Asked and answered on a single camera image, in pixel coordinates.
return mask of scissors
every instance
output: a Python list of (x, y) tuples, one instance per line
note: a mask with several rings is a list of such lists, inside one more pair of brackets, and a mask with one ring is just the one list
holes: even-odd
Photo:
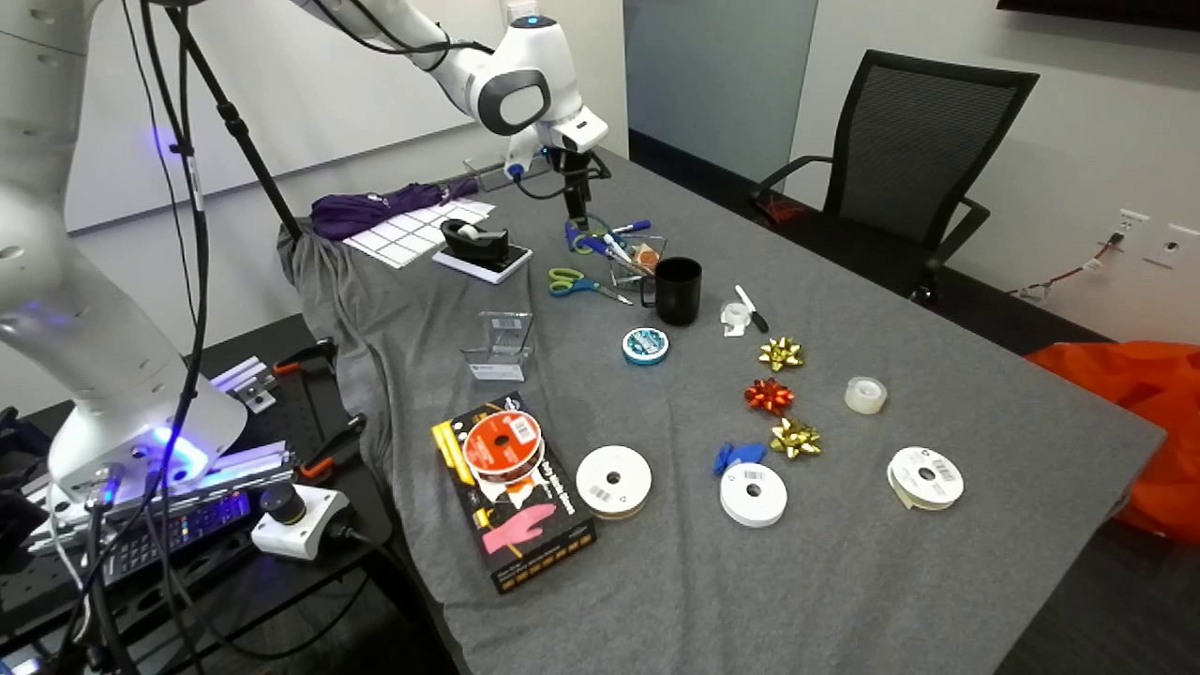
[(552, 288), (552, 298), (599, 292), (608, 299), (632, 304), (631, 298), (599, 287), (596, 277), (587, 277), (587, 275), (581, 275), (572, 267), (552, 267), (546, 272), (546, 288)]

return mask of black office chair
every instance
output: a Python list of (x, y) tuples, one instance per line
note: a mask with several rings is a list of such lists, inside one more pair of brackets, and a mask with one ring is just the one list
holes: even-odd
[[(938, 304), (938, 272), (988, 217), (967, 187), (1002, 148), (1037, 77), (864, 52), (838, 109), (832, 157), (796, 157), (748, 190), (748, 205), (782, 238)], [(827, 160), (821, 210), (777, 185)]]

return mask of table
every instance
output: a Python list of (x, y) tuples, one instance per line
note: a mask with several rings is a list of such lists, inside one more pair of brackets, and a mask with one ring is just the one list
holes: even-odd
[[(592, 214), (647, 217), (672, 255), (706, 262), (702, 320), (672, 335), (656, 369), (627, 369), (618, 337), (652, 322), (602, 298), (552, 299), (557, 202), (492, 190), (487, 225), (531, 244), (504, 287), (431, 267), (389, 272), (317, 238), (279, 262), (317, 337), (333, 337), (349, 412), (376, 423), (368, 465), (389, 484), (411, 564), (469, 670), (994, 670), (1163, 430), (1051, 378), (974, 335), (608, 157)], [(724, 337), (718, 304), (741, 287), (773, 332), (801, 340), (779, 375), (824, 453), (767, 465), (792, 507), (773, 529), (739, 529), (714, 504), (724, 444), (767, 440), (741, 405), (767, 372), (759, 337)], [(599, 545), (499, 598), (473, 553), (428, 429), (494, 394), (463, 372), (476, 310), (528, 307), (531, 369), (518, 387), (572, 469), (592, 447), (647, 459), (656, 488)], [(891, 397), (872, 420), (838, 397), (878, 375)], [(912, 514), (886, 484), (898, 447), (933, 447), (967, 475), (948, 514)]]

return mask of black mug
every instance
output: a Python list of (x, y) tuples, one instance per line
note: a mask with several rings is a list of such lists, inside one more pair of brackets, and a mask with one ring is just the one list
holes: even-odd
[(672, 325), (688, 325), (702, 314), (702, 262), (694, 258), (659, 258), (647, 277), (643, 304)]

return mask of chair armrest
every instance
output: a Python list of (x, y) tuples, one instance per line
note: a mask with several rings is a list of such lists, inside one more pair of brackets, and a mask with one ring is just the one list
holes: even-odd
[(948, 255), (956, 255), (974, 233), (978, 225), (988, 217), (988, 210), (974, 200), (958, 200), (967, 205), (967, 214), (958, 217), (958, 225), (939, 239), (939, 247), (927, 258), (928, 272), (943, 267)]
[(798, 173), (798, 170), (809, 165), (809, 160), (824, 160), (824, 165), (827, 165), (832, 157), (801, 155), (801, 157), (779, 165), (779, 170), (767, 173), (759, 185), (752, 185), (752, 190), (748, 190), (748, 210), (777, 225), (777, 217), (773, 217), (773, 210), (767, 210), (767, 200), (777, 197), (777, 185), (782, 185), (782, 177)]

